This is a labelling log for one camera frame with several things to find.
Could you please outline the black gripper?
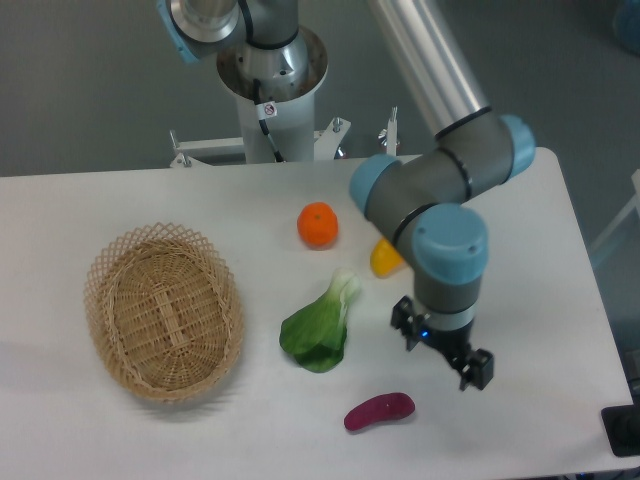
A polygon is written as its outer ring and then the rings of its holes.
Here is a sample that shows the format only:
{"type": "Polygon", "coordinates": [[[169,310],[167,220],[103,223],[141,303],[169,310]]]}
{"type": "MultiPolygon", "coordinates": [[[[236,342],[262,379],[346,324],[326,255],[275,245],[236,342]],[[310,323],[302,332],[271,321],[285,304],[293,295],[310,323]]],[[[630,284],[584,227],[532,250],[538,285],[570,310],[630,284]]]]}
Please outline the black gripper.
{"type": "Polygon", "coordinates": [[[403,296],[392,309],[390,324],[405,339],[407,351],[424,344],[439,352],[459,374],[460,391],[482,391],[494,377],[494,355],[470,345],[474,317],[474,307],[457,313],[417,313],[412,299],[403,296]]]}

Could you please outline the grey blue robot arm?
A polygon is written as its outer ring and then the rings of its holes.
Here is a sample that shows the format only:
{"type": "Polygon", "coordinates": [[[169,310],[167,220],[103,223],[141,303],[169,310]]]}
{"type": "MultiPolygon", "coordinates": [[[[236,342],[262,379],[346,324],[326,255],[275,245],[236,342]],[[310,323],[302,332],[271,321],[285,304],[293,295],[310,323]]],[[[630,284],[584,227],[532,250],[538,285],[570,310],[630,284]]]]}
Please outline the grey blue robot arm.
{"type": "MultiPolygon", "coordinates": [[[[392,326],[409,346],[438,351],[462,387],[483,389],[494,358],[469,337],[488,234],[466,204],[526,170],[535,139],[520,118],[492,111],[435,2],[370,8],[436,146],[409,162],[393,152],[370,157],[352,175],[350,196],[414,273],[414,293],[394,306],[392,326]]],[[[185,62],[216,56],[248,163],[320,157],[313,96],[327,59],[296,2],[161,1],[157,9],[185,62]]]]}

